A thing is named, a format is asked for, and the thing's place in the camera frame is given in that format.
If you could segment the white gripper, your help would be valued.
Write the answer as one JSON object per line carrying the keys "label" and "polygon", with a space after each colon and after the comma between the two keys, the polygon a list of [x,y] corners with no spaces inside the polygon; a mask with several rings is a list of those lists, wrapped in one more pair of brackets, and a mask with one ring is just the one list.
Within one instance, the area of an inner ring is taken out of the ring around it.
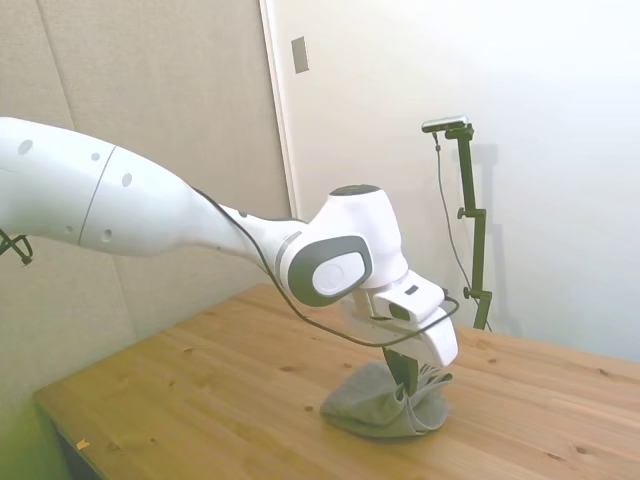
{"label": "white gripper", "polygon": [[459,302],[442,291],[359,291],[348,297],[348,325],[365,343],[386,348],[384,359],[395,383],[412,396],[419,363],[448,366],[456,358],[451,316],[458,309]]}

